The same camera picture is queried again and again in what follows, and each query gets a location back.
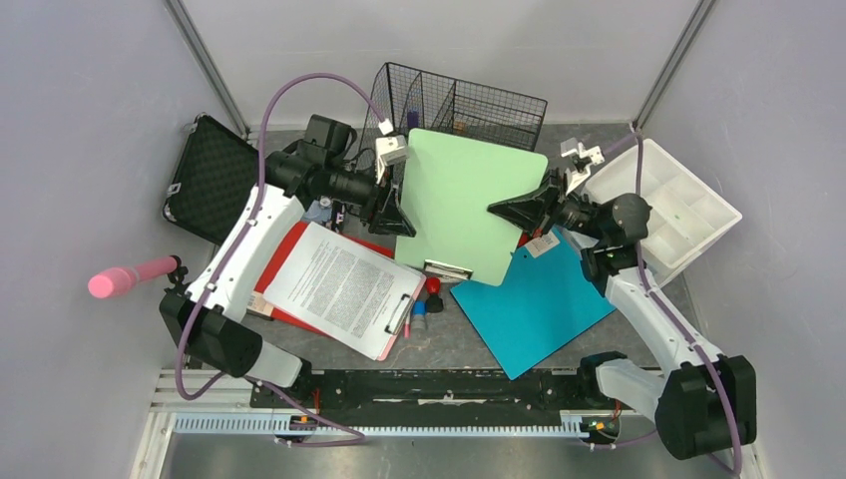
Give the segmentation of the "light green clipboard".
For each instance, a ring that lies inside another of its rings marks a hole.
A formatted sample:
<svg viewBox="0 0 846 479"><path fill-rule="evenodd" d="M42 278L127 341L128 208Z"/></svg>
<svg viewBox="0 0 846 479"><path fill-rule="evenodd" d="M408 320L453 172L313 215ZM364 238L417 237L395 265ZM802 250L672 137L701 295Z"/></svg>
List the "light green clipboard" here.
<svg viewBox="0 0 846 479"><path fill-rule="evenodd" d="M500 285L522 231L488 207L537 188L547 157L423 129L410 132L408 149L400 208L416 234L397 238L395 259L466 270L473 281Z"/></svg>

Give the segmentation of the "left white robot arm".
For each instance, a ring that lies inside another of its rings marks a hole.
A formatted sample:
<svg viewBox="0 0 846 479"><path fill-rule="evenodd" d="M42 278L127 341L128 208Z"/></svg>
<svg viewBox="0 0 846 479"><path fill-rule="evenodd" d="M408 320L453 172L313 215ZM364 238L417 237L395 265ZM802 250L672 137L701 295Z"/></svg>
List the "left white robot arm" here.
<svg viewBox="0 0 846 479"><path fill-rule="evenodd" d="M313 380L303 360L243 325L248 301L278 245L310 204L322 197L357 208L377 235L416 231L395 190L374 175L351 172L345 157L357 138L342 122L313 115L303 138L281 151L256 151L257 177L222 246L189 285L166 291L160 313L177 345L231 377L275 385L289 406L305 404Z"/></svg>

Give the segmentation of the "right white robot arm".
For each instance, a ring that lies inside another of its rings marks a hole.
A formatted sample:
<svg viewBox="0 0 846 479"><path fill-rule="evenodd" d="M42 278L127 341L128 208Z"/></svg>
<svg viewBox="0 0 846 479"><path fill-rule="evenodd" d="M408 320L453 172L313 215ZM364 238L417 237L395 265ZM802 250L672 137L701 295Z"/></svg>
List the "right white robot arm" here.
<svg viewBox="0 0 846 479"><path fill-rule="evenodd" d="M668 453L684 460L729 450L740 455L757 438L756 372L743 355L728 356L689 323L647 270L640 241L651 207L625 193L603 203L570 192L558 171L532 192L492 203L497 216L527 234L566 230L583 276L646 344L654 374L612 351L584 358L576 391L590 407L614 399L649 419Z"/></svg>

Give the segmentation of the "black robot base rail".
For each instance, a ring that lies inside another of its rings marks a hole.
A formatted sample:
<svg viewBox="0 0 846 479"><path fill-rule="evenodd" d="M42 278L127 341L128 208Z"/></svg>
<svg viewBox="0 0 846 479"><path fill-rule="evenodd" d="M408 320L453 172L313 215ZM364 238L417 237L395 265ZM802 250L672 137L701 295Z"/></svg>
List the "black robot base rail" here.
<svg viewBox="0 0 846 479"><path fill-rule="evenodd" d="M573 369L325 369L286 389L297 404L351 428L553 426L563 411L627 412Z"/></svg>

